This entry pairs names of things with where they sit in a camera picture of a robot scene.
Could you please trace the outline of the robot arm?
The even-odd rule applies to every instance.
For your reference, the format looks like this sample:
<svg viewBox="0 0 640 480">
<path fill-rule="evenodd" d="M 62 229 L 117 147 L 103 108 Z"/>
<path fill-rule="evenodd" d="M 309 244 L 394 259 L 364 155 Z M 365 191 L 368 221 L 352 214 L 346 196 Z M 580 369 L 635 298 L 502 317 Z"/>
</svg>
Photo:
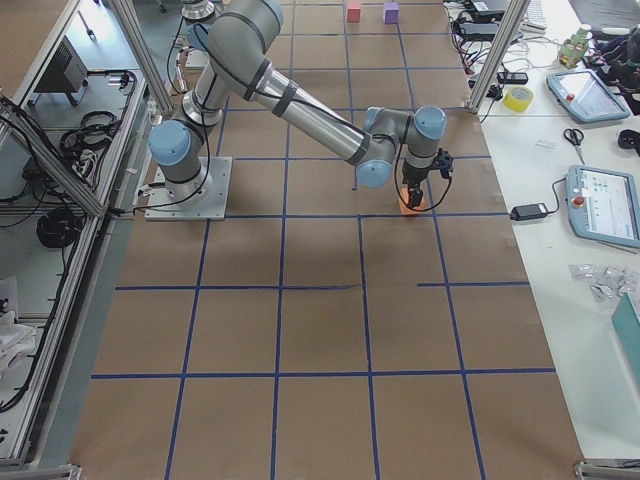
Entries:
<svg viewBox="0 0 640 480">
<path fill-rule="evenodd" d="M 452 178 L 453 159 L 439 145 L 447 124 L 442 109 L 424 106 L 409 113 L 370 107 L 357 127 L 274 68 L 267 52 L 284 21 L 279 2 L 232 1 L 206 19 L 190 24 L 189 40 L 209 63 L 185 94 L 181 112 L 149 137 L 168 206 L 197 207 L 211 195 L 211 165 L 198 151 L 232 93 L 260 103 L 353 166 L 359 185 L 379 188 L 392 179 L 411 210 L 422 209 L 421 184 L 430 172 Z"/>
</svg>

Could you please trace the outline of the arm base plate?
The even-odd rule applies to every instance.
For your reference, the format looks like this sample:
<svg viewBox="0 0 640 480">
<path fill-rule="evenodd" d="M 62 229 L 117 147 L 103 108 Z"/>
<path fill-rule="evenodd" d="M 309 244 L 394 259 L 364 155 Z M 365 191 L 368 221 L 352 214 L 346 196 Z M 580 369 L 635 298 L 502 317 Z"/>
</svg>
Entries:
<svg viewBox="0 0 640 480">
<path fill-rule="evenodd" d="M 160 167 L 155 182 L 163 186 L 153 189 L 144 217 L 148 221 L 223 221 L 226 216 L 231 157 L 200 156 L 199 176 L 185 184 L 167 181 Z"/>
</svg>

